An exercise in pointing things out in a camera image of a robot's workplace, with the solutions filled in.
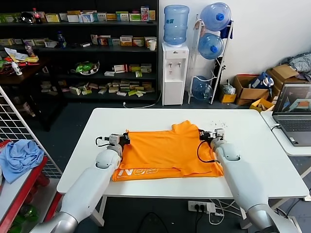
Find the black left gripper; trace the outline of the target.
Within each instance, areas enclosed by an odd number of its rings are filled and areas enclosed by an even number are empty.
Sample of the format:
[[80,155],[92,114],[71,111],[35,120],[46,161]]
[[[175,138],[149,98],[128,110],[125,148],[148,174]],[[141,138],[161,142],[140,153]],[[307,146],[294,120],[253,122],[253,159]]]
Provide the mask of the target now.
[[126,130],[125,133],[123,133],[121,136],[120,136],[120,139],[119,139],[119,144],[121,146],[125,146],[125,145],[130,145],[130,138],[129,138],[129,130]]

